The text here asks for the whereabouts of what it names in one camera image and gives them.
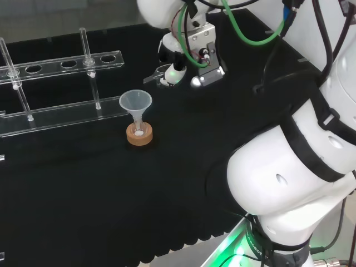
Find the black surface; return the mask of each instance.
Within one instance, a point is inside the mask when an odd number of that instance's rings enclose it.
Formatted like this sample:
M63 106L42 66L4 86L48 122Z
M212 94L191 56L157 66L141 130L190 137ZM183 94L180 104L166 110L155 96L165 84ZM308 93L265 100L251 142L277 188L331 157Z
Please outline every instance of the black surface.
M267 28L251 13L236 20L248 38L266 38ZM219 14L209 15L218 25ZM166 33L147 25L88 33L91 52L121 50L126 66L97 72L102 98L143 89L153 97L144 120L154 140L130 146L126 116L1 139L0 251L6 266L136 266L184 243L229 231L239 218L204 198L204 177L255 131L274 121L290 104L306 100L307 81L280 82L263 96L251 88L260 79L274 42L249 47L221 27L220 54L229 72L223 81L192 91L189 69L175 88L142 85L157 67L156 51ZM79 55L79 34L8 46L14 63ZM283 44L268 79L310 68ZM24 82L32 109L91 99L85 74ZM20 111L15 92L2 86L0 110ZM244 213L226 185L225 165L211 172L210 194Z

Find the clear plastic funnel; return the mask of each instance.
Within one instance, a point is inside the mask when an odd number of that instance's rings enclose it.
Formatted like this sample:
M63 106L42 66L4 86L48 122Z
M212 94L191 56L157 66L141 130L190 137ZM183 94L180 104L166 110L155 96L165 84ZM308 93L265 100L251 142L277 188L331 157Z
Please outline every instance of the clear plastic funnel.
M119 103L133 117L132 133L136 136L146 134L147 126L142 121L142 114L152 104L151 95L143 90L131 90L120 97Z

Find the green light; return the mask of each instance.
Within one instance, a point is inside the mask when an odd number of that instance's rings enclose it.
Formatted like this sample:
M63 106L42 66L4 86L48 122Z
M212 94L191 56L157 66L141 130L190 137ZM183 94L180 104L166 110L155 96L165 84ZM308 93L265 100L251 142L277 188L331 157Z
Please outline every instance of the green light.
M219 246L219 252L223 252L236 239L236 235L228 236Z
M237 255L232 258L232 260L228 266L231 266L231 267L240 266L241 260L243 259L243 256L241 256L241 255L243 253L244 253L244 249L241 246L238 246L234 251L234 254L237 254Z

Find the metal bracket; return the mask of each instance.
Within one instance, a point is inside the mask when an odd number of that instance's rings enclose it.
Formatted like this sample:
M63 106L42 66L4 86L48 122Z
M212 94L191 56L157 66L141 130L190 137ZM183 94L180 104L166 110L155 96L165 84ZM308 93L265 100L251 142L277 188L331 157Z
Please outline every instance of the metal bracket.
M207 48L209 50L210 65L206 68L199 68L198 70L199 80L203 86L222 79L225 74L224 70L220 67L214 43L208 43Z
M202 48L205 48L206 44L215 42L216 40L215 26L207 23L206 25L189 32L188 40L192 51L199 51Z

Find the clear acrylic rod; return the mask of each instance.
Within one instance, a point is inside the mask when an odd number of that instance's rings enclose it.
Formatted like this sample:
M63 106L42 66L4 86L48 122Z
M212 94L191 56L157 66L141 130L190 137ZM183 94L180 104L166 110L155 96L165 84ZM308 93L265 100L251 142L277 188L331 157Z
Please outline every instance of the clear acrylic rod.
M0 47L1 47L1 54L5 60L6 66L9 69L9 73L12 75L16 74L16 70L15 67L12 63L9 51L7 50L6 44L5 44L5 40L4 38L0 38Z
M89 75L89 80L90 80L90 86L91 86L91 90L92 90L93 97L94 97L95 107L97 110L100 110L101 109L100 98L99 98L98 87L96 85L95 76L94 76L94 78L92 78Z
M94 65L95 61L91 57L91 54L90 54L87 32L86 32L85 28L80 28L79 31L80 31L80 37L82 39L83 51L84 51L84 56L85 56L85 60L84 60L83 64L86 66ZM88 70L87 74L88 74L89 80L90 80L91 90L92 90L93 98L95 101L95 107L97 110L100 110L101 109L100 98L99 98L98 87L96 85L96 80L95 80L96 72L95 72L95 70Z
M7 75L10 77L10 79L12 81L12 88L17 91L18 98L21 102L23 110L25 111L28 121L33 121L33 116L31 114L31 110L29 109L29 105L28 105L26 96L24 95L24 92L22 89L22 82L18 77L19 71L17 69L15 69L15 67L12 63L12 60L11 60L9 51L7 50L4 38L0 38L0 49L1 49L1 54L4 57L6 65L9 69Z
M29 105L27 103L26 96L24 95L22 86L19 86L19 88L16 91L18 94L18 98L20 99L21 105L23 107L23 110L28 118L28 121L33 121L33 116L31 114L31 110L29 109Z
M80 31L80 36L82 39L84 56L85 56L84 64L87 66L93 65L94 60L92 59L91 54L90 54L87 32L86 32L85 28L80 28L79 31Z

